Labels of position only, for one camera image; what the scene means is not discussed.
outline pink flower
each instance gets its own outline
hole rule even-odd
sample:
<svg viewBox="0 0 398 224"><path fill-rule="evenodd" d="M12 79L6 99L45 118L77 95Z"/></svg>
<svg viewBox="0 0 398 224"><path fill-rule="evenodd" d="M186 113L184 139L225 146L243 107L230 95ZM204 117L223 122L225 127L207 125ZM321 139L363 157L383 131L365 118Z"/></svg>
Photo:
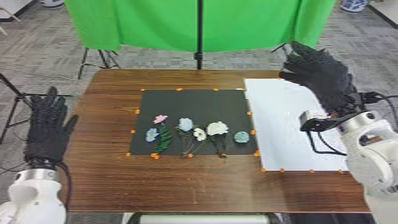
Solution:
<svg viewBox="0 0 398 224"><path fill-rule="evenodd" d="M154 123L154 124L161 123L161 122L164 121L164 118L166 118L166 117L168 117L166 115L157 115L157 116L154 117L154 121L152 121L152 123Z"/></svg>

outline black mat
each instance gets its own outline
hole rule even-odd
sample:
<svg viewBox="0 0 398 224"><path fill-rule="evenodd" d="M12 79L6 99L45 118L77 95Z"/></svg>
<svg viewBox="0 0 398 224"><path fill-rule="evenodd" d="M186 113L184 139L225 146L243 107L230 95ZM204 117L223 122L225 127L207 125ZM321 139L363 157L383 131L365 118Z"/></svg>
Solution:
<svg viewBox="0 0 398 224"><path fill-rule="evenodd" d="M163 151L163 155L180 155L180 138L175 132L179 118L189 118L193 124L207 126L211 122L221 121L228 127L225 136L225 154L241 155L252 154L257 149L255 137L250 135L250 140L244 144L232 141L232 136L237 131L250 133L252 123L246 115L246 100L241 90L152 90L141 94L140 114L136 118L134 134L131 141L131 154L148 155L154 152L154 142L145 142L145 132L152 124L154 116L166 115L164 124L172 133L172 143ZM211 142L205 143L198 155L216 155Z"/></svg>

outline robotic arm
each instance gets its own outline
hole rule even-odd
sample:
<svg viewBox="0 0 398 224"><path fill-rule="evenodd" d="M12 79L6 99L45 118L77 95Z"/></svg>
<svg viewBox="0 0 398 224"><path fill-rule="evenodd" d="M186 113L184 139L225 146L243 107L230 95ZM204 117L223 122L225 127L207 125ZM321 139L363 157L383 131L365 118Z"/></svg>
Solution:
<svg viewBox="0 0 398 224"><path fill-rule="evenodd" d="M29 130L24 148L26 170L15 174L8 187L10 201L0 206L0 224L63 224L65 207L58 200L60 182L56 166L61 163L69 135L77 117L65 120L65 100L51 87L44 98L31 97Z"/></svg>
<svg viewBox="0 0 398 224"><path fill-rule="evenodd" d="M330 114L330 118L316 118L303 112L300 130L308 133L339 129L346 166L363 187L372 218L378 224L392 224L398 222L398 134L378 113L365 110L365 104L381 95L356 93L346 66L323 50L296 42L291 47L296 54L287 57L289 72L280 72L280 77L310 89Z"/></svg>

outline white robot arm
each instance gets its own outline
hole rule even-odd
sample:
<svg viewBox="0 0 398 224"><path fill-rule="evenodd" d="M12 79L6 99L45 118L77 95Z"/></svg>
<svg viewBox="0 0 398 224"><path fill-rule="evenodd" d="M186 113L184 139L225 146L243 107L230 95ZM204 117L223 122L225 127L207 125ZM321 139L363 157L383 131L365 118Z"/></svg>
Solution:
<svg viewBox="0 0 398 224"><path fill-rule="evenodd" d="M363 187L363 199L378 224L398 222L398 134L374 111L340 124L346 166ZM376 138L362 142L360 138Z"/></svg>
<svg viewBox="0 0 398 224"><path fill-rule="evenodd" d="M0 224L63 224L65 208L58 190L54 170L28 169L15 174L8 187L10 201L0 206Z"/></svg>

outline blue flower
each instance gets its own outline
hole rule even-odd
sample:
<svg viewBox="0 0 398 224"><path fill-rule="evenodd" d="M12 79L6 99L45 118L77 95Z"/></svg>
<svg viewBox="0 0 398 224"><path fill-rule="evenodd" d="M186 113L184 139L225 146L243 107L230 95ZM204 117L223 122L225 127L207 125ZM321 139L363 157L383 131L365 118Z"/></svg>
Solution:
<svg viewBox="0 0 398 224"><path fill-rule="evenodd" d="M157 129L150 128L145 132L145 141L152 142L157 136Z"/></svg>
<svg viewBox="0 0 398 224"><path fill-rule="evenodd" d="M193 128L193 121L188 118L179 119L179 129L189 131Z"/></svg>

